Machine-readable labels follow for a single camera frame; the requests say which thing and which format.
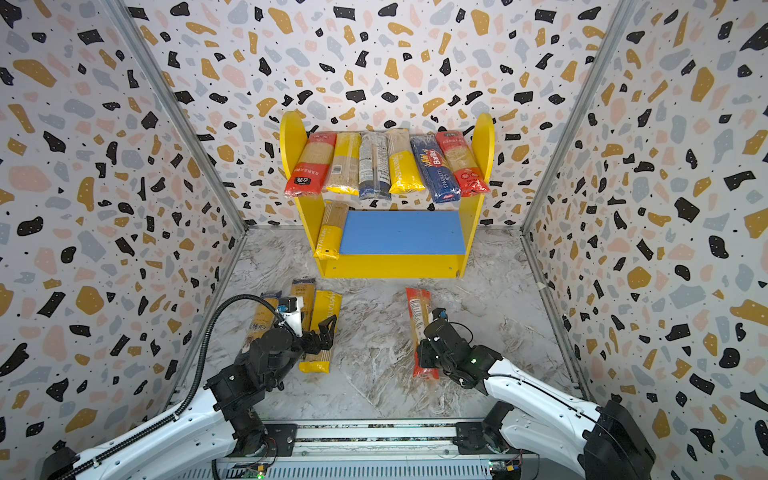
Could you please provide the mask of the red clear spaghetti bag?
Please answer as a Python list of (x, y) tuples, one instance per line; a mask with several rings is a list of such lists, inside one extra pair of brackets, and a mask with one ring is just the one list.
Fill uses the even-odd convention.
[(421, 353), (419, 348), (421, 341), (426, 339), (424, 330), (431, 322), (431, 293), (425, 289), (407, 288), (406, 296), (414, 346), (413, 377), (438, 380), (439, 373), (437, 369), (426, 368), (420, 365)]

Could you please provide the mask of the red spaghetti bag black label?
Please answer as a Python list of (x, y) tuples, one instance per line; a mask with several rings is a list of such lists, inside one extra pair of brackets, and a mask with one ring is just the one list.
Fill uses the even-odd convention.
[(298, 164), (285, 188), (287, 197), (320, 195), (333, 160), (337, 134), (316, 132), (309, 136)]

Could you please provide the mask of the plain yellow spaghetti bag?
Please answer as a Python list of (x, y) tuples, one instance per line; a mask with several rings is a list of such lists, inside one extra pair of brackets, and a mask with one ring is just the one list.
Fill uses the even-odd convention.
[(361, 134), (338, 133), (330, 171), (326, 177), (326, 191), (357, 196), (359, 194), (359, 155)]

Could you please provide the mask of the clear white label spaghetti bag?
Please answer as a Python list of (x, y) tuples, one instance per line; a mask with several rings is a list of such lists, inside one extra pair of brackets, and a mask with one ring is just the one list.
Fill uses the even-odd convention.
[(385, 133), (366, 132), (361, 136), (359, 156), (359, 197), (361, 200), (390, 200), (391, 181)]

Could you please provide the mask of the blue Barilla spaghetti bag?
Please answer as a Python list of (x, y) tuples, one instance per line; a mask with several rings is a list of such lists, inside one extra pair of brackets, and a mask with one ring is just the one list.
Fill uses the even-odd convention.
[(432, 134), (414, 135), (410, 144), (424, 185), (436, 204), (450, 203), (461, 198), (459, 185), (446, 163), (442, 150)]

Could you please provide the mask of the red spaghetti bag top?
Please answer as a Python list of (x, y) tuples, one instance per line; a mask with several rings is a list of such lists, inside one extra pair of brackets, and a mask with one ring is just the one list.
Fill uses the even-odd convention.
[(477, 164), (473, 151), (464, 135), (458, 131), (442, 131), (436, 135), (446, 164), (453, 172), (462, 197), (482, 195), (490, 192)]

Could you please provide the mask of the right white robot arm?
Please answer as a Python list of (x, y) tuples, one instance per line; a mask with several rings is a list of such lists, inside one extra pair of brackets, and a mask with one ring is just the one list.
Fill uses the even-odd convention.
[(484, 437), (499, 452), (534, 452), (584, 479), (651, 476), (656, 454), (630, 412), (614, 400), (599, 405), (551, 387), (501, 353), (470, 344), (445, 319), (432, 321), (419, 336), (418, 362), (495, 399)]

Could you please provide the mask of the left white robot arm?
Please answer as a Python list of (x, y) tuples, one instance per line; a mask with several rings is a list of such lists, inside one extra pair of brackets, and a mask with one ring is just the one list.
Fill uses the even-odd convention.
[(301, 335), (286, 325), (271, 328), (190, 399), (88, 451), (55, 451), (44, 460), (41, 478), (169, 478), (235, 450), (254, 453), (274, 446), (253, 408), (267, 393), (283, 389), (285, 377), (302, 356), (332, 347), (336, 322), (331, 315), (317, 330)]

